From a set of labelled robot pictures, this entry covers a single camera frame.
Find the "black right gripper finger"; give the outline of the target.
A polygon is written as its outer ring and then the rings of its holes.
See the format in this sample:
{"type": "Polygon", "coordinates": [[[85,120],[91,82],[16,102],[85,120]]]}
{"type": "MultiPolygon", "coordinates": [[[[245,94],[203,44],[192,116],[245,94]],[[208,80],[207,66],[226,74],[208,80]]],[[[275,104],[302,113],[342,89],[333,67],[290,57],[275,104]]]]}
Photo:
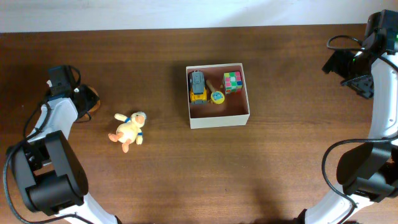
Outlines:
{"type": "Polygon", "coordinates": [[[349,77],[349,68],[354,59],[354,54],[346,51],[334,51],[322,67],[325,74],[334,72],[343,78],[349,77]]]}
{"type": "Polygon", "coordinates": [[[357,95],[365,99],[370,99],[374,96],[374,82],[370,75],[343,80],[341,86],[351,88],[357,95]]]}

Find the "multicoloured puzzle cube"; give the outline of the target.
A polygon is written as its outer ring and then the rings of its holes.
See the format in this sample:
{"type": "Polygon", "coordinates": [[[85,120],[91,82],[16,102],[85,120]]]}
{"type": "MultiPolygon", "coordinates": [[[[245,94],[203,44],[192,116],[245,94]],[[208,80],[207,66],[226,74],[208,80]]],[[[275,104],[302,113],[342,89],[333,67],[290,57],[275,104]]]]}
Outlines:
{"type": "Polygon", "coordinates": [[[225,95],[240,93],[243,89],[241,72],[227,72],[223,75],[223,85],[225,95]]]}

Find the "yellow grey toy truck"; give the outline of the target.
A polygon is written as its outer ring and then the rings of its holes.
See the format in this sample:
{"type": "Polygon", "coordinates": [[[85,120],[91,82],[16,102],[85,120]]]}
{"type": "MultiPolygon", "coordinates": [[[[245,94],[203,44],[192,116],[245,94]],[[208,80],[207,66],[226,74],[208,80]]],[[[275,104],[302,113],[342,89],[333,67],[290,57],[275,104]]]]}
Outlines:
{"type": "Polygon", "coordinates": [[[189,74],[190,101],[191,104],[204,104],[207,102],[207,90],[205,86],[204,73],[193,71],[189,74]]]}

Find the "yellow wooden rattle drum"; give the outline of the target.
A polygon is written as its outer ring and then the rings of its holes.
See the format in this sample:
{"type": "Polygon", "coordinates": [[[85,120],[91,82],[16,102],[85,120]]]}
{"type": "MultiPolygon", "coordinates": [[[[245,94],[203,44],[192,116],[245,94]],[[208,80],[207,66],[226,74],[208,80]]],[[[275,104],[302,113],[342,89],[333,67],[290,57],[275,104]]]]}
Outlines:
{"type": "Polygon", "coordinates": [[[215,90],[214,86],[211,84],[209,80],[206,80],[206,85],[208,86],[209,90],[211,91],[211,101],[217,105],[224,103],[225,96],[222,92],[215,90]]]}

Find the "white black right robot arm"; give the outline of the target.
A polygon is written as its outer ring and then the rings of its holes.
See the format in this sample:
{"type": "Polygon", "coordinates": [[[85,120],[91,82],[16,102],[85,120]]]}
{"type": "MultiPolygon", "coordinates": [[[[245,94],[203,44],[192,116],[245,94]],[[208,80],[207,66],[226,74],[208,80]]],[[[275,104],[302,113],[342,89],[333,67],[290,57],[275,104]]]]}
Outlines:
{"type": "Polygon", "coordinates": [[[371,14],[364,39],[356,43],[358,48],[338,48],[328,42],[334,52],[322,70],[373,99],[369,135],[325,151],[322,175],[330,191],[294,223],[346,223],[362,208],[397,197],[397,12],[371,14]]]}

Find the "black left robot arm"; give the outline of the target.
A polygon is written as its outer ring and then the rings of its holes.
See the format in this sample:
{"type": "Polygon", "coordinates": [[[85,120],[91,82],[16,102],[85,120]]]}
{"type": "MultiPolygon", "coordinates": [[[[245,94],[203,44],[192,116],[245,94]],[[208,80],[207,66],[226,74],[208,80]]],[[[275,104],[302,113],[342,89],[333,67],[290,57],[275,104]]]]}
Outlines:
{"type": "Polygon", "coordinates": [[[68,142],[73,123],[99,105],[98,95],[81,84],[80,71],[71,65],[50,68],[47,85],[36,108],[41,114],[34,129],[23,132],[22,140],[6,152],[2,182],[11,212],[20,222],[28,222],[9,195],[9,171],[26,208],[44,213],[45,223],[120,223],[90,195],[85,171],[68,142]]]}

